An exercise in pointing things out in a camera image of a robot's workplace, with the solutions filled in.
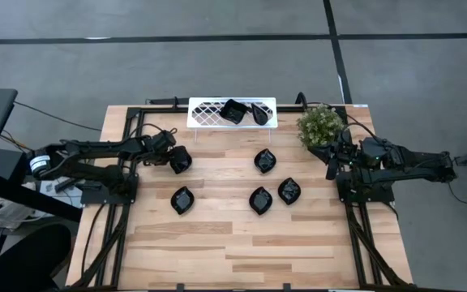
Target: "potted plant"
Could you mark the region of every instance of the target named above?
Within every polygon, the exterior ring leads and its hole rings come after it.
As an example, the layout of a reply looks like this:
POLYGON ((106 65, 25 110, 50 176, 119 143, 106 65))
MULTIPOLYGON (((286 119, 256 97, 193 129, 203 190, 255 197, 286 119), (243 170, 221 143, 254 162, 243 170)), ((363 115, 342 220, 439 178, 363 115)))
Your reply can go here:
POLYGON ((344 127, 340 116, 328 105, 318 105, 308 109, 297 120, 300 130, 298 138, 304 147, 315 154, 315 148, 324 148, 325 144, 332 142, 344 127))

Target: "cable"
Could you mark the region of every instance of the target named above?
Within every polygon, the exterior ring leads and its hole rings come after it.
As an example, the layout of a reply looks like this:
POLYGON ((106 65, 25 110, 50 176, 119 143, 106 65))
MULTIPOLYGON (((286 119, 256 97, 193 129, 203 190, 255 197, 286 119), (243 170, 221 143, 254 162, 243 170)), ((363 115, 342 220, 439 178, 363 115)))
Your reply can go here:
POLYGON ((385 206, 389 207, 393 212, 394 214, 396 214, 396 219, 399 221, 399 214, 397 214, 397 211, 396 209, 390 204, 390 203, 385 203, 385 202, 381 202, 383 204, 385 204, 385 206))
POLYGON ((55 196, 55 197, 64 197, 64 196, 66 196, 66 197, 68 197, 68 199, 70 199, 71 206, 73 206, 73 200, 71 199, 71 196, 68 195, 68 193, 66 193, 66 191, 64 191, 64 190, 62 190, 62 192, 64 193, 64 195, 52 195, 52 197, 53 196, 55 196))
MULTIPOLYGON (((351 126, 354 126, 354 125, 362 127, 363 129, 365 129, 365 131, 367 131, 372 136, 372 138, 374 138, 374 140, 376 140, 376 142, 383 145, 384 147, 386 146, 385 143, 382 140, 380 140, 376 135, 374 135, 374 133, 371 130, 369 130, 368 127, 366 127, 365 125, 363 125, 362 123, 360 123, 358 121, 350 122, 347 125, 345 125, 345 127, 343 127, 343 129, 341 129, 341 133, 343 133, 345 130, 347 130, 347 128, 349 128, 351 126)), ((348 143, 347 141, 345 141, 345 138, 341 133, 340 133, 341 138, 344 140, 344 142, 348 143)))
POLYGON ((141 126, 136 127, 136 128, 129 134, 129 136, 128 136, 127 138, 131 138, 131 137, 137 132, 137 130, 139 130, 139 129, 145 127, 145 126, 155 127, 156 129, 158 129, 158 131, 163 131, 163 130, 162 130, 160 127, 158 127, 157 125, 154 125, 154 124, 151 124, 151 123, 148 122, 148 123, 145 123, 145 124, 143 124, 143 125, 141 125, 141 126))
POLYGON ((461 202, 462 204, 467 204, 466 201, 463 201, 463 200, 459 199, 459 197, 457 197, 457 196, 455 195, 455 193, 453 192, 453 189, 452 189, 452 185, 451 185, 449 182, 448 182, 448 187, 450 188, 450 192, 452 193, 453 197, 455 197, 455 199, 457 199, 457 200, 458 200, 459 202, 461 202))
MULTIPOLYGON (((326 105, 328 106, 329 108, 336 108, 334 105, 329 105, 329 104, 326 104, 325 102, 308 102, 307 103, 308 105, 326 105)), ((346 116, 347 118, 352 118, 353 121, 355 122, 358 122, 358 120, 356 120, 356 118, 353 118, 351 115, 347 114, 347 113, 344 113, 344 112, 338 112, 338 114, 343 114, 344 116, 346 116)))
POLYGON ((88 246, 89 246, 89 240, 91 239, 91 233, 93 233, 93 228, 95 228, 95 222, 96 222, 96 219, 98 218, 98 214, 101 213, 103 208, 104 208, 104 205, 102 204, 96 211, 95 217, 93 218, 93 222, 91 222, 91 227, 89 228, 89 233, 88 233, 88 240, 86 241, 86 246, 84 247, 84 253, 82 255, 82 267, 80 267, 80 277, 84 275, 84 266, 86 265, 86 254, 88 253, 88 246))
POLYGON ((7 137, 3 136, 3 135, 0 135, 0 139, 7 142, 8 144, 16 147, 17 149, 19 149, 21 152, 25 153, 25 151, 16 143, 12 142, 10 139, 8 139, 7 137))
POLYGON ((11 140, 11 141, 14 142, 15 144, 18 144, 21 148, 25 148, 25 149, 27 149, 27 150, 31 150, 27 145, 25 145, 25 144, 23 144, 23 143, 20 143, 18 140, 14 139, 14 137, 12 136, 12 134, 11 134, 9 131, 7 131, 7 130, 2 130, 2 131, 4 131, 5 133, 7 133, 7 134, 10 136, 10 138, 8 138, 8 137, 2 135, 3 137, 5 137, 5 138, 11 140))
MULTIPOLYGON (((131 138, 138 130, 142 129, 142 128, 145 127, 145 126, 155 127, 156 129, 158 129, 158 131, 163 131, 163 129, 161 129, 161 128, 158 127, 157 125, 154 125, 154 124, 151 124, 151 123, 147 122, 147 123, 145 123, 145 124, 143 124, 143 125, 141 125, 141 126, 136 127, 136 128, 129 134, 129 136, 128 136, 127 138, 131 138)), ((174 127, 174 128, 172 128, 172 129, 170 129, 169 132, 170 132, 171 134, 176 134, 176 133, 178 133, 178 129, 174 127)))
POLYGON ((78 124, 76 122, 67 121, 64 118, 56 117, 56 116, 54 116, 52 114, 48 114, 48 113, 46 113, 46 112, 44 112, 44 111, 42 111, 40 109, 36 109, 36 108, 34 108, 34 107, 30 106, 30 105, 25 105, 25 104, 20 103, 18 101, 14 101, 14 103, 16 103, 17 105, 21 105, 21 106, 24 106, 26 108, 29 108, 30 110, 35 110, 36 112, 47 115, 47 116, 49 116, 51 118, 56 118, 57 120, 59 120, 61 122, 67 122, 67 123, 69 123, 69 124, 71 124, 73 126, 82 127, 84 129, 93 130, 93 131, 102 131, 101 129, 97 129, 97 128, 94 128, 94 127, 88 127, 88 126, 85 126, 85 125, 78 124))

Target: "gray concrete floor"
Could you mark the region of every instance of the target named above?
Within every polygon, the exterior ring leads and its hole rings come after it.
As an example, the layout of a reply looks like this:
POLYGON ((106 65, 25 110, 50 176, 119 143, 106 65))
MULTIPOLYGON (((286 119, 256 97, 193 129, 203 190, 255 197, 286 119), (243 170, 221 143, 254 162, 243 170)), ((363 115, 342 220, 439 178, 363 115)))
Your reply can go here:
MULTIPOLYGON (((332 0, 338 33, 467 32, 467 1, 332 0)), ((321 1, 0 0, 0 38, 327 33, 321 1)), ((377 134, 427 152, 467 152, 467 40, 342 41, 354 103, 377 134)), ((340 103, 330 41, 0 45, 0 88, 100 127, 107 105, 173 96, 270 96, 340 103)), ((6 127, 33 148, 96 140, 16 106, 6 127)), ((0 144, 1 148, 10 146, 0 144)), ((452 185, 467 200, 467 167, 452 185)), ((467 290, 467 205, 448 186, 394 186, 416 284, 467 290)))

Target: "wooden table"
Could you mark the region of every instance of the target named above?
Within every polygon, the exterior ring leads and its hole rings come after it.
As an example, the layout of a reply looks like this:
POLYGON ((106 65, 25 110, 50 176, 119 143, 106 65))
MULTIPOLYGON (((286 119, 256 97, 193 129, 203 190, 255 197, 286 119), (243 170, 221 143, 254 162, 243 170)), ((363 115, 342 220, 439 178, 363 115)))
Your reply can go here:
MULTIPOLYGON (((128 106, 110 106, 101 140, 118 141, 128 106)), ((374 130, 366 107, 346 106, 347 113, 374 130)), ((131 207, 120 273, 120 289, 280 289, 358 287, 345 207, 336 184, 326 180, 326 166, 305 150, 297 138, 301 114, 279 114, 279 127, 268 131, 201 130, 197 142, 186 128, 186 114, 148 114, 145 122, 178 128, 178 144, 187 147, 192 167, 176 175, 167 166, 139 166, 139 192, 131 207), (269 148, 278 160, 262 175, 255 154, 269 148), (286 206, 277 187, 293 178, 302 188, 296 203, 286 206), (180 187, 195 195, 192 209, 179 216, 169 199, 180 187), (257 187, 273 196, 263 216, 250 209, 248 198, 257 187)), ((355 141, 366 136, 351 127, 355 141)), ((145 134, 155 134, 151 127, 145 134)), ((101 159, 98 165, 116 163, 101 159)), ((375 245, 405 281, 412 281, 399 226, 385 205, 368 204, 375 245)), ((80 277, 82 254, 98 206, 84 209, 66 284, 80 277)), ((107 207, 96 221, 86 268, 101 248, 107 207)), ((362 247, 367 281, 372 282, 368 255, 362 247)), ((106 265, 110 281, 114 251, 106 265)))

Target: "white dish rack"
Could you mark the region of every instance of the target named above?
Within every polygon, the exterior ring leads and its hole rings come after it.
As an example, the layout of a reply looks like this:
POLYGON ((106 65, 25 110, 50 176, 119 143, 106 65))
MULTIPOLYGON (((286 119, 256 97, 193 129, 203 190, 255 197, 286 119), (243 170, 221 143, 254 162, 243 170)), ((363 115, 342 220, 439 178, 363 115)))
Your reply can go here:
POLYGON ((191 97, 188 102, 188 115, 186 126, 195 130, 195 141, 197 141, 197 130, 199 129, 268 129, 271 142, 271 129, 278 127, 275 97, 191 97), (265 125, 258 125, 253 115, 246 112, 239 124, 234 124, 222 118, 219 113, 230 99, 251 108, 257 105, 268 116, 265 125))

